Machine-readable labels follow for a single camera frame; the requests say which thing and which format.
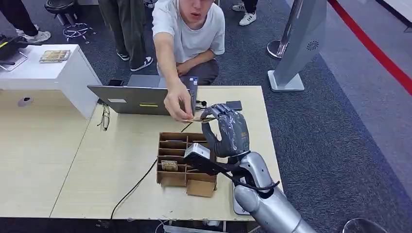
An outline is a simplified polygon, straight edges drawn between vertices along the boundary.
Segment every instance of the floor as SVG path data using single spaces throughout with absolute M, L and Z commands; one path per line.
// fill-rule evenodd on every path
M 47 43 L 66 43 L 53 15 L 34 1 L 23 0 L 33 21 L 50 31 Z M 412 33 L 374 0 L 340 1 L 367 34 L 411 74 Z M 218 58 L 214 85 L 261 85 L 285 193 L 319 233 L 339 232 L 355 217 L 371 219 L 391 233 L 412 229 L 411 96 L 374 59 L 329 6 L 326 44 L 300 72 L 306 90 L 273 93 L 267 70 L 278 61 L 266 44 L 279 39 L 290 10 L 289 0 L 260 0 L 258 20 L 238 26 L 242 14 L 222 1 L 226 18 L 226 52 Z M 79 43 L 102 83 L 127 81 L 128 65 L 115 54 L 110 33 L 96 6 L 84 7 L 82 21 L 98 32 L 90 44 Z M 147 51 L 154 55 L 150 15 Z M 14 33 L 0 15 L 0 32 Z M 140 71 L 156 74 L 155 64 Z M 94 220 L 0 219 L 3 232 L 104 232 Z M 229 232 L 244 226 L 229 225 Z M 156 221 L 122 221 L 119 232 L 153 232 Z

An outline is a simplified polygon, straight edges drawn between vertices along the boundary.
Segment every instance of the man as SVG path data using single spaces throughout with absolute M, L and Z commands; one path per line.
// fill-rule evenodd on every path
M 153 35 L 159 74 L 168 88 L 165 106 L 175 120 L 191 119 L 190 94 L 179 76 L 197 76 L 199 85 L 216 79 L 219 67 L 214 58 L 224 53 L 223 11 L 213 0 L 159 0 Z
M 32 23 L 21 0 L 0 0 L 0 11 L 14 26 L 18 36 L 24 37 L 28 42 L 38 43 L 50 38 L 50 32 L 40 32 L 38 26 Z
M 246 26 L 256 20 L 256 5 L 258 0 L 242 0 L 243 2 L 232 6 L 234 11 L 245 12 L 243 19 L 240 20 L 239 25 Z
M 142 0 L 99 0 L 105 24 L 113 33 L 117 55 L 129 61 L 132 72 L 141 70 L 153 62 L 146 57 L 143 36 L 145 20 Z

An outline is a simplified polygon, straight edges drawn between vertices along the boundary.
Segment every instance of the blue carpet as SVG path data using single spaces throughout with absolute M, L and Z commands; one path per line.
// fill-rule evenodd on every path
M 24 0 L 28 11 L 44 30 L 51 31 L 49 44 L 65 43 L 61 27 L 52 15 L 33 1 Z M 257 21 L 238 26 L 241 13 L 230 10 L 233 2 L 222 1 L 226 18 L 226 52 L 218 58 L 220 76 L 214 85 L 261 85 L 269 116 L 283 187 L 288 199 L 319 233 L 342 230 L 346 221 L 365 217 L 391 233 L 412 229 L 412 201 L 356 114 L 321 56 L 315 56 L 300 73 L 306 90 L 273 93 L 267 70 L 277 61 L 266 54 L 266 44 L 280 38 L 287 21 L 284 1 L 260 0 Z M 102 83 L 116 78 L 127 81 L 128 64 L 115 54 L 110 34 L 96 6 L 84 7 L 82 20 L 97 32 L 90 44 L 81 39 L 83 52 Z M 150 23 L 146 25 L 147 50 L 154 55 Z M 7 23 L 0 31 L 12 33 Z M 140 73 L 155 74 L 155 64 Z M 2 219 L 0 233 L 7 229 L 25 233 L 108 232 L 95 228 L 94 220 Z M 153 232 L 156 222 L 122 221 L 119 232 Z M 243 227 L 229 228 L 240 232 Z

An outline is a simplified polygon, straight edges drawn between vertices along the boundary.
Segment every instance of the gray pants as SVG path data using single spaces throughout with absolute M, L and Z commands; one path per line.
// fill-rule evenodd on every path
M 117 51 L 130 56 L 130 68 L 143 65 L 146 58 L 143 1 L 99 0 L 99 7 L 105 24 L 113 33 Z
M 193 67 L 186 74 L 187 76 L 197 76 L 198 85 L 211 85 L 219 75 L 219 66 L 215 59 Z

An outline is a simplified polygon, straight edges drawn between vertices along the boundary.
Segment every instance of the laptop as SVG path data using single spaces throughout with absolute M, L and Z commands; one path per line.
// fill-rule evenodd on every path
M 197 77 L 182 76 L 188 88 L 194 112 Z M 132 75 L 127 86 L 87 86 L 97 97 L 121 114 L 170 115 L 163 101 L 167 95 L 166 80 L 159 75 Z

